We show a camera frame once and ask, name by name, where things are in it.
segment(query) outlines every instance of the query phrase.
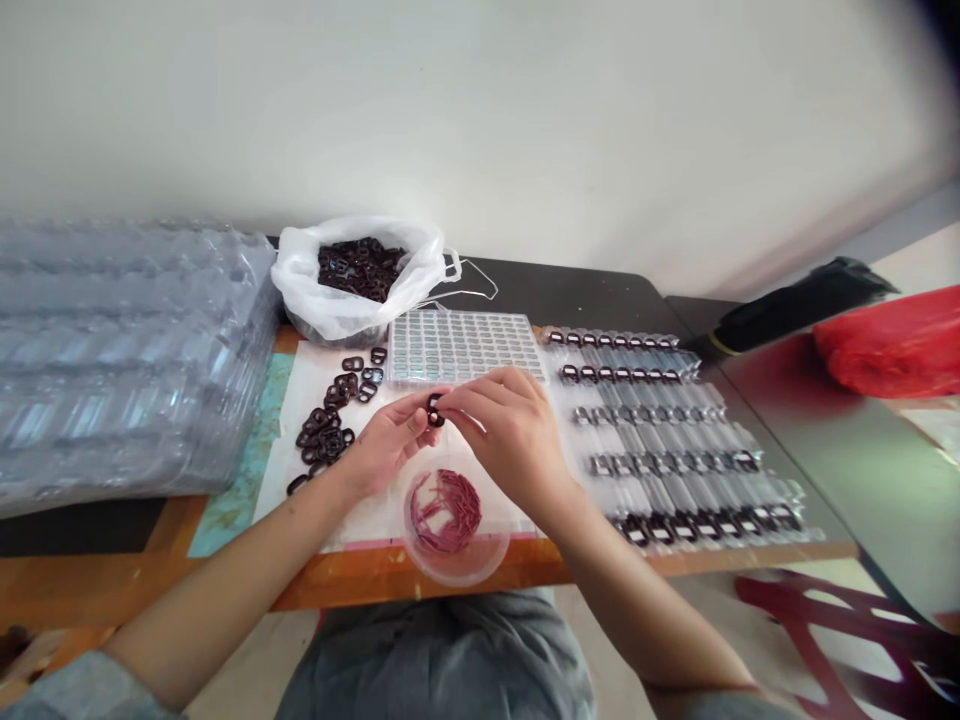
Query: blue mat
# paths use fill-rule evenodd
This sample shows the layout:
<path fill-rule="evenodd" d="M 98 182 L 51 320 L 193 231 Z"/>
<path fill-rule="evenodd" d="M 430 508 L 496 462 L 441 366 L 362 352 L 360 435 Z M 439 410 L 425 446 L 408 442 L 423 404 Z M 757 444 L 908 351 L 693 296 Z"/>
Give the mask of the blue mat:
<path fill-rule="evenodd" d="M 226 492 L 212 496 L 207 502 L 187 557 L 212 555 L 250 527 L 270 447 L 277 439 L 280 407 L 287 392 L 294 357 L 274 353 L 270 358 L 267 382 L 254 416 L 253 430 L 243 448 L 237 479 Z"/>

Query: finger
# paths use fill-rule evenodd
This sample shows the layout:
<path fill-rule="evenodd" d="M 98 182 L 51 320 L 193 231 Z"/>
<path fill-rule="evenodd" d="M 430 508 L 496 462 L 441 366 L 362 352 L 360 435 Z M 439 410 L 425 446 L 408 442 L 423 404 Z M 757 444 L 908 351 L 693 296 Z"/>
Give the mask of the finger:
<path fill-rule="evenodd" d="M 544 402 L 550 402 L 547 398 L 547 391 L 543 389 L 543 385 L 530 374 L 527 370 L 520 370 L 520 374 L 523 375 L 523 379 L 530 383 L 530 386 L 533 388 L 533 391 L 537 394 L 537 397 L 543 400 Z"/>
<path fill-rule="evenodd" d="M 514 392 L 506 385 L 501 385 L 495 380 L 492 380 L 489 376 L 482 377 L 473 382 L 476 383 L 473 385 L 474 390 L 504 407 L 515 407 L 525 400 L 533 399 L 533 391 L 529 388 L 525 388 L 525 391 L 530 393 L 530 397 L 527 398 L 525 395 Z"/>
<path fill-rule="evenodd" d="M 400 398 L 389 405 L 384 405 L 377 412 L 382 412 L 388 418 L 393 420 L 394 423 L 401 423 L 410 417 L 417 408 L 425 408 L 431 395 L 444 395 L 450 392 L 450 389 L 450 385 L 441 385 L 431 390 L 424 390 L 423 392 L 415 393 L 413 395 L 407 395 L 406 397 Z"/>
<path fill-rule="evenodd" d="M 423 431 L 427 429 L 427 411 L 418 407 L 414 410 L 413 414 L 410 415 L 406 420 L 404 420 L 399 425 L 394 425 L 386 432 L 388 442 L 392 443 L 392 446 L 405 447 L 408 442 L 411 440 L 416 440 L 423 434 Z"/>
<path fill-rule="evenodd" d="M 459 410 L 447 410 L 444 417 L 452 422 L 467 444 L 473 448 L 474 452 L 483 447 L 487 440 L 487 433 L 477 424 L 472 417 L 465 415 Z"/>
<path fill-rule="evenodd" d="M 427 429 L 423 431 L 423 435 L 417 438 L 417 442 L 420 443 L 420 447 L 436 447 L 440 442 L 440 428 L 434 428 L 427 425 Z"/>
<path fill-rule="evenodd" d="M 414 455 L 416 455 L 418 452 L 420 452 L 420 449 L 423 447 L 423 445 L 420 444 L 420 441 L 421 441 L 421 440 L 423 440 L 423 438 L 422 438 L 422 437 L 418 437 L 416 440 L 411 440 L 411 441 L 408 442 L 406 445 L 404 445 L 404 447 L 403 447 L 403 456 L 404 456 L 407 460 L 409 460 L 409 459 L 412 458 Z"/>
<path fill-rule="evenodd" d="M 498 418 L 509 412 L 503 405 L 477 392 L 474 380 L 461 385 L 437 400 L 437 410 L 446 417 L 448 410 L 460 410 L 475 417 L 484 427 L 492 427 Z"/>
<path fill-rule="evenodd" d="M 487 373 L 489 380 L 501 383 L 505 388 L 512 390 L 517 395 L 522 395 L 529 400 L 533 400 L 537 397 L 537 393 L 527 381 L 527 377 L 529 376 L 518 367 L 495 368 Z"/>

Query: table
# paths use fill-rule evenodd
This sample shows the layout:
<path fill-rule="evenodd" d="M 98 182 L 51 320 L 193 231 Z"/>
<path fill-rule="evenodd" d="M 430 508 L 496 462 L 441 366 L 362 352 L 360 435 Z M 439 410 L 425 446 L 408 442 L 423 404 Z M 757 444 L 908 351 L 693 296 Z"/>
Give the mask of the table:
<path fill-rule="evenodd" d="M 667 302 L 696 335 L 736 307 Z M 882 400 L 834 382 L 809 333 L 724 359 L 710 372 L 714 382 L 721 376 L 735 386 L 856 537 L 864 566 L 889 598 L 927 620 L 957 616 L 960 473 L 935 446 Z"/>
<path fill-rule="evenodd" d="M 540 325 L 687 335 L 656 289 L 640 276 L 500 260 L 474 262 L 495 279 L 499 294 L 492 301 L 467 295 L 445 298 L 446 307 L 522 312 Z M 469 266 L 458 287 L 489 289 Z M 299 340 L 290 326 L 283 326 L 275 351 L 295 352 Z M 664 575 L 681 575 L 855 557 L 856 543 L 842 523 L 789 457 L 778 451 L 769 433 L 758 431 L 762 424 L 732 386 L 721 384 L 732 417 L 754 431 L 768 449 L 771 467 L 807 489 L 807 516 L 811 524 L 823 528 L 826 540 L 656 557 L 651 564 Z M 51 511 L 52 515 L 0 521 L 0 538 L 13 539 L 17 545 L 12 551 L 0 546 L 0 554 L 7 556 L 0 559 L 0 625 L 19 623 L 36 631 L 122 624 L 204 562 L 188 558 L 187 550 L 206 503 L 205 497 L 94 503 Z M 78 531 L 82 528 L 82 534 L 63 533 L 67 522 Z M 353 551 L 314 557 L 273 609 L 336 607 L 566 582 L 570 578 L 556 548 L 544 539 L 512 542 L 503 564 L 488 580 L 463 590 L 440 586 L 423 576 L 401 548 Z"/>

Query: wooden table edge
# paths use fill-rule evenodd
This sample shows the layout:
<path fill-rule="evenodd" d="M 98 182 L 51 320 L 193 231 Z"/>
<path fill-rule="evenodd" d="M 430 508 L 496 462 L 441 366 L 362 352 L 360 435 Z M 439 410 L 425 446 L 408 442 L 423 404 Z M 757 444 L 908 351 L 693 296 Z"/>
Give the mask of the wooden table edge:
<path fill-rule="evenodd" d="M 853 542 L 818 542 L 658 555 L 647 561 L 669 577 L 858 555 Z M 116 627 L 205 561 L 161 550 L 0 559 L 0 625 L 20 624 L 31 632 Z M 441 586 L 424 576 L 402 547 L 358 550 L 315 556 L 271 610 L 344 607 L 569 582 L 556 547 L 545 538 L 513 541 L 490 578 L 461 589 Z"/>

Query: white plastic bag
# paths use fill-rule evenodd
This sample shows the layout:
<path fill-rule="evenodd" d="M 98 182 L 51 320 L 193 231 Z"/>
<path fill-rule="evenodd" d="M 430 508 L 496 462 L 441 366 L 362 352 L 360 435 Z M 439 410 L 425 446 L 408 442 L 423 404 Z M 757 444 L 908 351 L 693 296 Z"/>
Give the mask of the white plastic bag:
<path fill-rule="evenodd" d="M 400 277 L 384 303 L 317 282 L 321 246 L 365 237 L 409 253 L 401 259 Z M 447 250 L 454 269 L 447 276 L 443 252 L 443 233 L 435 225 L 396 217 L 342 217 L 316 227 L 284 229 L 270 275 L 283 293 L 291 322 L 307 339 L 365 347 L 381 342 L 390 321 L 423 302 L 438 283 L 460 279 L 460 257 Z"/>

